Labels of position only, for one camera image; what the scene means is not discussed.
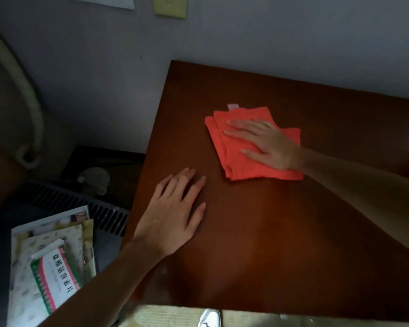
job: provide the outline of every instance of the gray wall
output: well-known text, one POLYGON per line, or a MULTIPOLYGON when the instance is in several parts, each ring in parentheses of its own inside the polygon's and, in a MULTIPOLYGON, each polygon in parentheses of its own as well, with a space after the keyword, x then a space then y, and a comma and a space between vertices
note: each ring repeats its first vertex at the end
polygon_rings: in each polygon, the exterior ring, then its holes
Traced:
POLYGON ((135 4, 0 0, 1 34, 83 144, 145 152, 171 59, 409 98, 409 0, 188 0, 186 21, 135 4))

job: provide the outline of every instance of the black vent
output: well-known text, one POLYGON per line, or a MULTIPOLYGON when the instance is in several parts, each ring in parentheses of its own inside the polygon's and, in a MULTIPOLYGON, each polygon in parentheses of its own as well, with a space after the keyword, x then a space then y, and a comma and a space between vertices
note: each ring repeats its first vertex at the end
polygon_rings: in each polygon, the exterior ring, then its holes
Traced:
POLYGON ((44 181, 28 181, 15 193, 16 200, 57 214, 87 205, 94 228, 124 236, 129 211, 91 196, 75 193, 44 181))

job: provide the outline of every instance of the yellow switch plate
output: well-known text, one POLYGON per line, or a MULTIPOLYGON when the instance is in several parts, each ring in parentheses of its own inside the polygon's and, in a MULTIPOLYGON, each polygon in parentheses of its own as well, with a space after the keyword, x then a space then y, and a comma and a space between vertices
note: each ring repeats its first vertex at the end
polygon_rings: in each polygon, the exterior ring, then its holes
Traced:
POLYGON ((153 0, 153 11, 157 15, 165 15, 186 19, 188 0, 153 0))

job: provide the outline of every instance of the brown tabletop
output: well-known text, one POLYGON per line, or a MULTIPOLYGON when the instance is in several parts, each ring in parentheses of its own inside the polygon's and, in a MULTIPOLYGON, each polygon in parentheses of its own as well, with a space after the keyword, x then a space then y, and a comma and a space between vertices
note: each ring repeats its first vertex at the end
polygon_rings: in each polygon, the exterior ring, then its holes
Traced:
POLYGON ((409 250, 308 177, 224 177, 205 117, 229 103, 268 106, 302 146, 409 177, 407 99, 172 61, 124 241, 160 180, 207 176, 202 224, 164 262, 176 304, 409 321, 409 250))

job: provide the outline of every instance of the folded cloth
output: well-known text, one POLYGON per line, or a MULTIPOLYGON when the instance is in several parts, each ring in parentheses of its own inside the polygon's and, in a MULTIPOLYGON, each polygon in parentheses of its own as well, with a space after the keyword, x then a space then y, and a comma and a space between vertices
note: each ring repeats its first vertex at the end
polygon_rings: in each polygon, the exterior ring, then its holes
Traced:
MULTIPOLYGON (((225 129, 233 130, 227 125, 228 120, 253 120, 268 121, 277 129, 267 107, 256 109, 237 108, 230 111, 214 111, 214 116, 205 118, 204 123, 211 134, 218 158, 225 170, 226 177, 230 180, 243 180, 257 177, 277 178, 283 180, 302 180, 303 174, 295 170, 280 171, 267 165, 258 163, 244 156, 241 149, 260 152, 256 146, 243 139, 232 138, 223 133, 225 129)), ((279 129, 289 139, 300 145, 300 129, 279 129)))

